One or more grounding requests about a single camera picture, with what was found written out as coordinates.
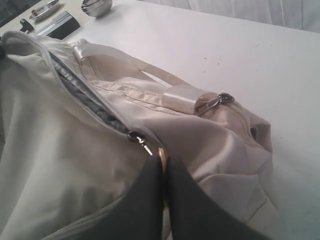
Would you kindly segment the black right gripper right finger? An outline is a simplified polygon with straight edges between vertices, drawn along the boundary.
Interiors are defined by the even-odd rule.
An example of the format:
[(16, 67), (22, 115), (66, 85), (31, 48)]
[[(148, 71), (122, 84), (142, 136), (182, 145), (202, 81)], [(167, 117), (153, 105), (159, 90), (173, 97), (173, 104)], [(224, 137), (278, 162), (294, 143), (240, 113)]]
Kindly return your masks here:
[(166, 191), (174, 240), (236, 240), (236, 221), (213, 202), (179, 157), (166, 162)]

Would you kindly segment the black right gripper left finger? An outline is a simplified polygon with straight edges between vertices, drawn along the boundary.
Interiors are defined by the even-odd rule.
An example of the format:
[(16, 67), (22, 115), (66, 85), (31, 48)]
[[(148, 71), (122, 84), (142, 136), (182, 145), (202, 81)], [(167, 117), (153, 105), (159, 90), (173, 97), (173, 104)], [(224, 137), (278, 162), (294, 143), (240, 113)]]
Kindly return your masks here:
[(164, 210), (163, 165), (150, 156), (128, 193), (78, 240), (161, 240)]

